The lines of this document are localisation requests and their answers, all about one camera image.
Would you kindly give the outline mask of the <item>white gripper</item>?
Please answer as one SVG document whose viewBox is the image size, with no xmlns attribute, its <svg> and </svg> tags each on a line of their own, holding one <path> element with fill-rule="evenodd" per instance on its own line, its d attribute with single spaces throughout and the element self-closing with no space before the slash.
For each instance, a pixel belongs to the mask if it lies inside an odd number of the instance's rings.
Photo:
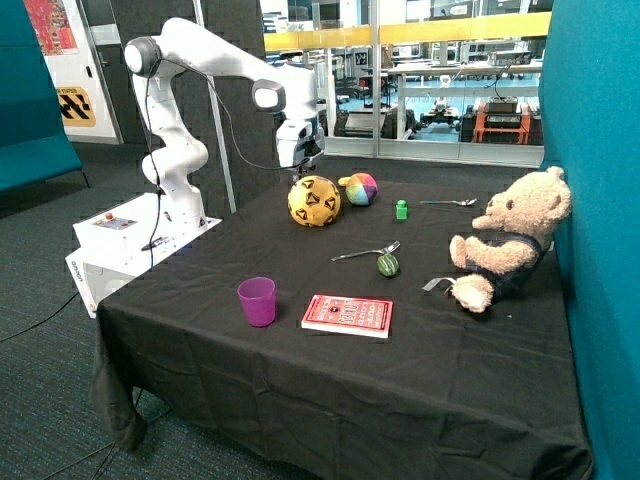
<svg viewBox="0 0 640 480">
<path fill-rule="evenodd" d="M 276 131 L 276 147 L 279 165 L 282 168 L 295 168 L 324 152 L 324 129 L 316 119 L 286 119 Z M 314 170 L 315 164 L 309 162 L 306 173 L 311 174 Z M 296 182 L 299 178 L 299 169 L 293 169 L 291 180 Z"/>
</svg>

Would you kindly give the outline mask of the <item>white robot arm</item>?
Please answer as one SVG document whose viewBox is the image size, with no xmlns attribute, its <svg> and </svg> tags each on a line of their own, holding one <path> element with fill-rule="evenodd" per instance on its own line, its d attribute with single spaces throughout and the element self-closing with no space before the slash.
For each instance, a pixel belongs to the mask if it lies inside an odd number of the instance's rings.
<svg viewBox="0 0 640 480">
<path fill-rule="evenodd" d="M 201 193 L 188 176 L 207 162 L 208 151 L 182 121 L 171 88 L 175 75 L 191 70 L 251 80 L 257 109 L 285 116 L 276 132 L 282 167 L 297 167 L 324 150 L 317 79 L 311 69 L 290 64 L 274 67 L 182 18 L 167 20 L 157 36 L 129 41 L 125 61 L 144 122 L 164 143 L 145 157 L 143 171 L 167 196 L 169 215 L 177 226 L 198 228 L 205 222 Z"/>
</svg>

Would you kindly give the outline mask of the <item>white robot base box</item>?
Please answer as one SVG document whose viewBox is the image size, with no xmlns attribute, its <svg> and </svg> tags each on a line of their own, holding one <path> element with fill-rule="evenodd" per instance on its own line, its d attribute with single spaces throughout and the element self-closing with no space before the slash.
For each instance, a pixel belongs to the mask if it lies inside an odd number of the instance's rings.
<svg viewBox="0 0 640 480">
<path fill-rule="evenodd" d="M 180 221 L 167 196 L 144 193 L 74 224 L 79 248 L 66 263 L 88 315 L 94 318 L 103 299 L 220 223 L 207 216 L 194 221 Z"/>
</svg>

